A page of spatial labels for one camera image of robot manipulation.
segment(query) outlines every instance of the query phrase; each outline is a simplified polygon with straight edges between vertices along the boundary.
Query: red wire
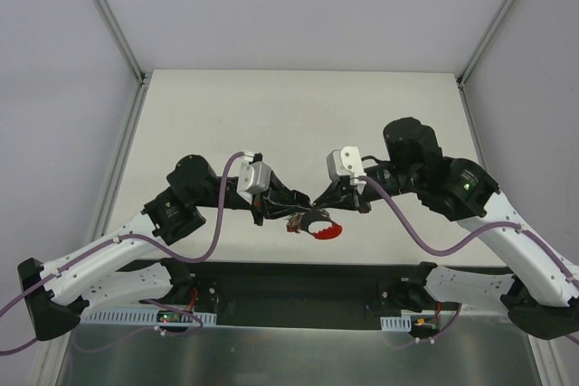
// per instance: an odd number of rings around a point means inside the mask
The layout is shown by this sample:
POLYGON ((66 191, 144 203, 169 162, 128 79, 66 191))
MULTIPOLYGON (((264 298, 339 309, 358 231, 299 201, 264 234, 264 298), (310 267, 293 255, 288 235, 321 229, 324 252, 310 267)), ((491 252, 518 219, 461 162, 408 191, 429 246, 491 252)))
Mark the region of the red wire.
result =
POLYGON ((439 319, 439 315, 442 311, 442 303, 438 302, 438 305, 436 306, 436 315, 434 316, 434 318, 436 318, 436 324, 439 325, 440 324, 440 319, 439 319))
POLYGON ((189 302, 189 306, 187 307, 186 311, 193 312, 195 300, 197 300, 197 294, 197 290, 193 288, 193 291, 191 291, 191 302, 189 302))

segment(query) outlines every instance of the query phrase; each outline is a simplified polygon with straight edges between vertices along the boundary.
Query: white tabletop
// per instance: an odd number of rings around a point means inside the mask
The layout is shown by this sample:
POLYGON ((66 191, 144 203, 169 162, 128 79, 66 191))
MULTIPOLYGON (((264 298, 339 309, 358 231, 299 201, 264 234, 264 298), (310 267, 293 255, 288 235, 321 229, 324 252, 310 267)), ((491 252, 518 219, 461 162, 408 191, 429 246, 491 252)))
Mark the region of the white tabletop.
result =
MULTIPOLYGON (((111 218, 114 229, 167 188, 166 176, 185 155, 204 156, 221 174, 240 150, 261 152, 290 189, 313 200, 328 186, 326 156, 342 146, 387 158, 382 130, 403 117, 434 128, 445 155, 476 161, 466 115, 451 74, 330 71, 155 71, 138 122, 111 218)), ((230 176, 236 176, 239 163, 230 176)), ((466 235, 411 194, 397 197, 419 234, 433 247, 466 235)), ((214 231, 207 223, 173 245, 199 256, 214 231)), ((445 259, 421 251, 383 202, 369 214, 331 211, 344 227, 335 240, 317 241, 285 230, 285 220, 252 223, 249 212, 226 211, 211 260, 299 263, 501 265, 480 241, 445 259)))

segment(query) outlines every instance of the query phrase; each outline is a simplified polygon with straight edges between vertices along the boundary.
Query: white cable clip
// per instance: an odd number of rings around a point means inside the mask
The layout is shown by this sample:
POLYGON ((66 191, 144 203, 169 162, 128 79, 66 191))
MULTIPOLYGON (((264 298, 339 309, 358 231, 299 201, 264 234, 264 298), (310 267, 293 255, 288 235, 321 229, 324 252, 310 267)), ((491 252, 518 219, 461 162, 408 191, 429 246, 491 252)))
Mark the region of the white cable clip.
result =
POLYGON ((165 334, 166 334, 166 330, 165 330, 165 329, 161 329, 158 325, 156 325, 155 327, 153 327, 153 330, 155 330, 155 331, 157 331, 157 332, 160 330, 162 337, 164 337, 165 334))
POLYGON ((515 232, 517 234, 520 234, 522 232, 528 231, 528 227, 522 223, 519 224, 519 228, 517 230, 515 230, 515 232))

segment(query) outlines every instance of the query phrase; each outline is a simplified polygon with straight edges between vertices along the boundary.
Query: red object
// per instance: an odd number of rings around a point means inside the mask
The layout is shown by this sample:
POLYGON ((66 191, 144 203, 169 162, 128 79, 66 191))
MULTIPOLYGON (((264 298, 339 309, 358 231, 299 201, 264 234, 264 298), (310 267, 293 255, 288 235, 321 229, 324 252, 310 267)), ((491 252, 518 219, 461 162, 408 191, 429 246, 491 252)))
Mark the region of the red object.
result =
POLYGON ((189 306, 185 309, 185 311, 193 312, 193 308, 195 306, 195 300, 197 300, 197 290, 195 288, 193 288, 193 291, 191 292, 191 302, 189 303, 189 306))
POLYGON ((325 228, 322 231, 314 232, 311 235, 313 235, 314 239, 316 240, 332 240, 338 235, 340 235, 343 230, 344 228, 342 228, 340 225, 338 225, 337 223, 333 223, 332 226, 330 226, 329 228, 325 228))

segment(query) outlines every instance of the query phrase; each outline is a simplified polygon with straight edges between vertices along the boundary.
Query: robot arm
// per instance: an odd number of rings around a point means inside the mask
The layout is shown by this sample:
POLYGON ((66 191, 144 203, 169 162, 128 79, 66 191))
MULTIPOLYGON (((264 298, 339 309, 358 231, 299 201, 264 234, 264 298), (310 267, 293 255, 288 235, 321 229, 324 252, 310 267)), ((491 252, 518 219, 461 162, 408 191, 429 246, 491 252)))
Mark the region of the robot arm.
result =
MULTIPOLYGON (((168 249, 204 225, 198 207, 217 207, 222 183, 224 208, 250 211, 257 225, 311 209, 307 195, 283 185, 259 154, 243 155, 240 175, 225 180, 203 157, 188 155, 166 179, 169 187, 120 228, 59 259, 28 259, 18 266, 23 290, 47 279, 25 298, 38 340, 65 334, 81 318, 108 306, 188 294, 191 277, 179 261, 164 259, 133 272, 117 270, 159 247, 168 249)), ((202 262, 211 253, 188 262, 202 262)))
POLYGON ((433 130, 413 118, 386 126, 384 140, 391 161, 367 168, 355 147, 332 152, 327 158, 332 183, 314 205, 370 212, 370 202, 382 198, 376 186, 389 196, 416 193, 430 210, 481 232, 478 238, 513 272, 489 276, 432 266, 422 283, 428 296, 508 313, 515 325, 542 339, 579 330, 579 289, 573 278, 579 267, 536 235, 479 165, 444 157, 433 130), (504 224, 481 231, 496 222, 504 224))

